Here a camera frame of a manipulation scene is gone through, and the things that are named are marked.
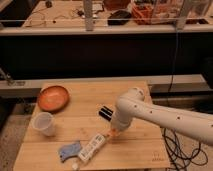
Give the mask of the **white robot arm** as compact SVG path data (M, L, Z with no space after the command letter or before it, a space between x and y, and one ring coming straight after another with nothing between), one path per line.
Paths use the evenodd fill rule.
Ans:
M111 128L116 131L126 130L137 118L213 146L212 115L146 103L140 88L131 88L119 96L115 107Z

